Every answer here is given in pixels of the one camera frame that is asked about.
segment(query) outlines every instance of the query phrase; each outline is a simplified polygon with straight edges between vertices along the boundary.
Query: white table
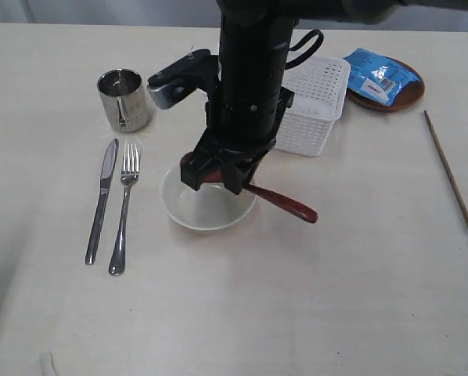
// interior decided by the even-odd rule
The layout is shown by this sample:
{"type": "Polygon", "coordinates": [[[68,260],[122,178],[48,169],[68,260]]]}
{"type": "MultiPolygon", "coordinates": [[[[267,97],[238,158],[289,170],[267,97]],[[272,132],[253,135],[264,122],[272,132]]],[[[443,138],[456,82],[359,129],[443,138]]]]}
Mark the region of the white table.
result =
{"type": "Polygon", "coordinates": [[[361,46],[410,63],[426,98],[390,115],[347,102],[320,157],[270,153],[257,182],[317,208],[318,224],[258,201],[205,237],[157,194],[203,131],[199,95],[124,136],[95,83],[115,67],[146,79],[214,48],[218,31],[0,24],[0,376],[41,374],[45,350],[59,376],[468,371],[468,234],[421,115],[468,205],[468,34],[325,34],[322,54],[361,46]],[[121,277],[107,273],[117,177],[97,262],[83,263],[114,136],[144,147],[121,277]]]}

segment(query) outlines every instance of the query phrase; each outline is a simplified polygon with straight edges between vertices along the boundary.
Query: red spoon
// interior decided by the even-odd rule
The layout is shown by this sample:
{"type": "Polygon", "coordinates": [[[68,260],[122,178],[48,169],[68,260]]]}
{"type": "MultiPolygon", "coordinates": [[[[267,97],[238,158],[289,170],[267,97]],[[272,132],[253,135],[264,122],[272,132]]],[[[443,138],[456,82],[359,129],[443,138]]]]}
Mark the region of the red spoon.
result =
{"type": "MultiPolygon", "coordinates": [[[[186,154],[181,160],[180,165],[186,163],[192,153],[186,154]]],[[[204,180],[205,183],[221,183],[222,177],[220,171],[212,172],[204,180]]],[[[316,223],[318,220],[318,213],[309,208],[307,205],[302,204],[301,202],[295,201],[293,198],[289,198],[280,193],[274,192],[272,190],[266,190],[265,188],[254,186],[253,184],[246,184],[244,189],[256,194],[257,196],[263,198],[264,200],[274,204],[278,208],[281,208],[285,212],[295,215],[296,217],[304,220],[308,223],[316,223]]]]}

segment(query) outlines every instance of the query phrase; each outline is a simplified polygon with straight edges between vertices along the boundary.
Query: fork handle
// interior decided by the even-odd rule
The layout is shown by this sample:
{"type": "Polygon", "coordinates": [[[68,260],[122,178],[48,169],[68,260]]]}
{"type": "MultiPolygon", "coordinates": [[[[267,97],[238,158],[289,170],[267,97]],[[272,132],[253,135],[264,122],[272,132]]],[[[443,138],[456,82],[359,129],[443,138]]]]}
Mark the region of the fork handle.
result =
{"type": "Polygon", "coordinates": [[[128,216],[128,204],[130,203],[130,189],[131,186],[124,187],[119,229],[117,230],[116,244],[109,264],[109,274],[112,276],[122,274],[126,265],[126,217],[128,216]]]}
{"type": "Polygon", "coordinates": [[[100,233],[102,232],[103,215],[106,211],[109,190],[100,190],[99,203],[96,205],[95,218],[86,250],[85,264],[92,265],[95,262],[96,252],[99,249],[100,233]]]}

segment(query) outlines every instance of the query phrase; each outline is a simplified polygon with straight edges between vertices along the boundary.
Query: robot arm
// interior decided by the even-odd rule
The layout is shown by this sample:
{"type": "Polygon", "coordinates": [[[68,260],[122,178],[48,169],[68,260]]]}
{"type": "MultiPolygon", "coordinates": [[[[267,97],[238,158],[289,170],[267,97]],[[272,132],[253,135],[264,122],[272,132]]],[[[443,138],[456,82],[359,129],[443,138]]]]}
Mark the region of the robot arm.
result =
{"type": "Polygon", "coordinates": [[[199,50],[149,78],[149,92],[169,108],[196,88],[208,95],[207,128],[182,181],[198,190],[220,171],[239,194],[251,181],[275,137],[293,93],[281,87],[293,28],[298,19],[374,24],[400,5],[468,10],[468,0],[217,0],[220,54],[199,50]]]}

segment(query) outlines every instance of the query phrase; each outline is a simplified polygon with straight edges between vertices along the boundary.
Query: table knife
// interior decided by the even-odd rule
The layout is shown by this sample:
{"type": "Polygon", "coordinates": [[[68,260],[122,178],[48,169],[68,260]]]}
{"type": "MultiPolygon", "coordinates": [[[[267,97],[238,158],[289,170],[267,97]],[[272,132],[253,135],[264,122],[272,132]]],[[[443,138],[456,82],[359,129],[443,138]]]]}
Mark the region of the table knife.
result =
{"type": "Polygon", "coordinates": [[[93,219],[88,250],[86,251],[86,265],[92,265],[95,262],[96,251],[99,247],[100,233],[102,232],[103,215],[106,211],[107,198],[109,197],[110,183],[112,182],[114,166],[116,165],[118,148],[119,141],[113,139],[107,147],[106,155],[103,157],[102,173],[100,175],[99,203],[96,205],[95,218],[93,219]]]}

